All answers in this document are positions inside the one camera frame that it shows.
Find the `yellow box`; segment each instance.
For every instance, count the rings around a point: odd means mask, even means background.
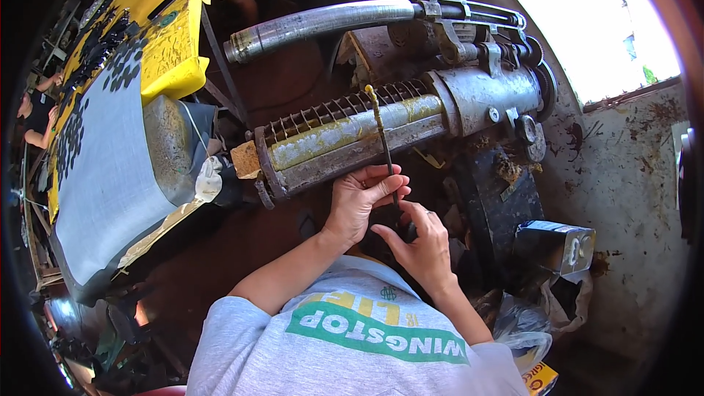
[[[539,362],[531,371],[523,375],[523,383],[528,388],[530,396],[547,395],[558,381],[558,372],[552,370],[544,362]]]

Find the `window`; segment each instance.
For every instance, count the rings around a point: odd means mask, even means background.
[[[679,75],[649,0],[519,0],[588,104]]]

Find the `black shirt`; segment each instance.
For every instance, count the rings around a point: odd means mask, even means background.
[[[47,132],[48,113],[56,104],[56,101],[47,94],[34,91],[30,95],[32,102],[32,112],[25,118],[25,132],[33,130],[40,135]]]

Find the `green banner print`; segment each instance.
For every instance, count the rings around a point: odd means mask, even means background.
[[[452,332],[388,326],[334,303],[310,302],[299,307],[286,332],[406,362],[469,364],[465,341]]]

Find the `hand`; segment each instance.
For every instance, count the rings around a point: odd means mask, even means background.
[[[399,208],[403,210],[401,223],[407,224],[413,220],[418,238],[408,244],[391,228],[383,225],[373,225],[372,231],[383,238],[396,260],[431,298],[457,286],[457,276],[450,269],[447,229],[440,218],[415,202],[402,200]]]
[[[399,199],[410,194],[408,176],[400,175],[400,166],[393,165],[389,176],[386,165],[369,165],[335,180],[332,186],[332,206],[323,231],[343,242],[346,250],[359,243],[369,226],[372,209],[393,202],[396,191]]]
[[[56,122],[57,116],[58,116],[58,106],[54,106],[51,108],[51,110],[48,111],[47,130],[51,130],[54,127],[54,123]]]

